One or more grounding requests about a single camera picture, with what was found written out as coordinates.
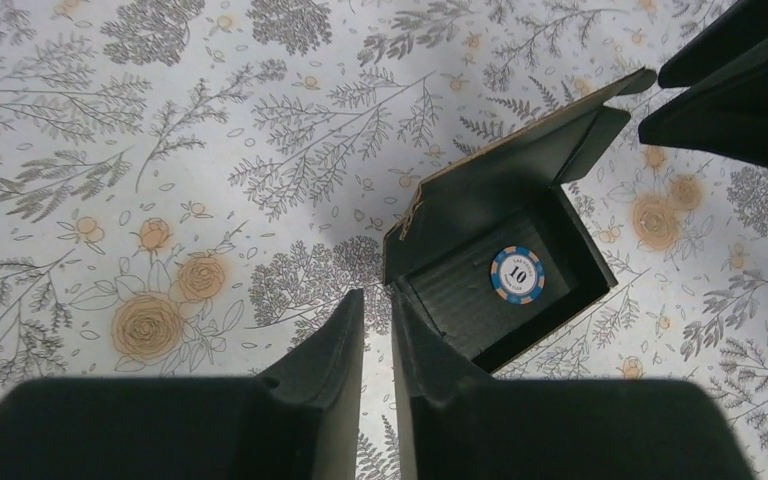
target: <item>blue and white poker chip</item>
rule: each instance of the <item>blue and white poker chip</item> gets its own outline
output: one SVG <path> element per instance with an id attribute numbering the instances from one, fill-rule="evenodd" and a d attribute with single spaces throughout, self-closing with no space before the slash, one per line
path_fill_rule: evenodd
<path id="1" fill-rule="evenodd" d="M 490 265 L 493 289 L 508 302 L 531 303 L 543 291 L 546 272 L 543 262 L 525 247 L 511 246 L 496 255 Z"/>

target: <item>floral pattern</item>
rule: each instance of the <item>floral pattern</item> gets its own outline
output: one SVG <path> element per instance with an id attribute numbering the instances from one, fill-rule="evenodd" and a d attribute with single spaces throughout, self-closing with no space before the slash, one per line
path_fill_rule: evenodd
<path id="1" fill-rule="evenodd" d="M 363 287 L 357 475 L 399 478 L 381 239 L 419 180 L 731 3 L 0 0 L 0 398 L 254 374 Z M 641 145 L 672 95 L 565 186 L 619 285 L 498 376 L 696 382 L 768 478 L 768 170 Z"/>

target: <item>open box lid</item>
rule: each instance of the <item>open box lid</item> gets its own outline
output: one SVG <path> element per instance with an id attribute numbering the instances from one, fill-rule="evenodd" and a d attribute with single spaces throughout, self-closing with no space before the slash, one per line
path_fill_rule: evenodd
<path id="1" fill-rule="evenodd" d="M 551 186 L 586 175 L 631 118 L 603 104 L 643 92 L 655 78 L 640 69 L 420 182 L 384 237 L 384 283 L 441 258 Z"/>

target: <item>casino chip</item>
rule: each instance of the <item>casino chip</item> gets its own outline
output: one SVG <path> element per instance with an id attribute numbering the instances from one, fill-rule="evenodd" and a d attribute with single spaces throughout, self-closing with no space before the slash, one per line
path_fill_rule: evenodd
<path id="1" fill-rule="evenodd" d="M 505 300 L 531 303 L 543 291 L 546 273 L 543 262 L 525 247 L 508 247 L 493 259 L 490 280 L 496 293 Z"/>

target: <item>table surface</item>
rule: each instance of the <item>table surface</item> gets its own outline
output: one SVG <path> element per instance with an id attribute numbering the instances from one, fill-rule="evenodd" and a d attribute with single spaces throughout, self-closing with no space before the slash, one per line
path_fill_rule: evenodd
<path id="1" fill-rule="evenodd" d="M 358 475 L 398 477 L 377 281 L 418 181 L 729 3 L 0 0 L 0 397 L 256 373 L 363 286 Z M 768 478 L 768 171 L 640 145 L 674 94 L 613 101 L 632 123 L 565 187 L 620 285 L 499 376 L 697 382 Z"/>

